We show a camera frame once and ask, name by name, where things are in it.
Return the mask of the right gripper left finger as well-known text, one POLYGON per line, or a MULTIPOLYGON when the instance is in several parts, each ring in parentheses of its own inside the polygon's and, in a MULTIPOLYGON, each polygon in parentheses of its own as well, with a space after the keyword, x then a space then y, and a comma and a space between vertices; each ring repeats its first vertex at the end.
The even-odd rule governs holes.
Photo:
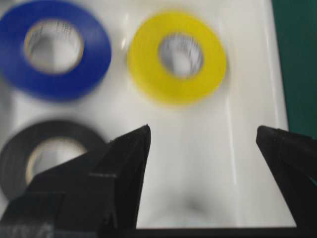
POLYGON ((3 238, 103 238, 134 230, 151 129, 144 125, 35 176, 9 202, 3 238))

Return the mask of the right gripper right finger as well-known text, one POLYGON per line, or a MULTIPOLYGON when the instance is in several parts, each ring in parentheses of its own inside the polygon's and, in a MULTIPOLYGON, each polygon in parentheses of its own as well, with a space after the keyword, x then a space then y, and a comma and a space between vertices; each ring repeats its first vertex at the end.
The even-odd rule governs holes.
POLYGON ((256 144, 298 228, 317 226, 317 141, 261 125, 256 144))

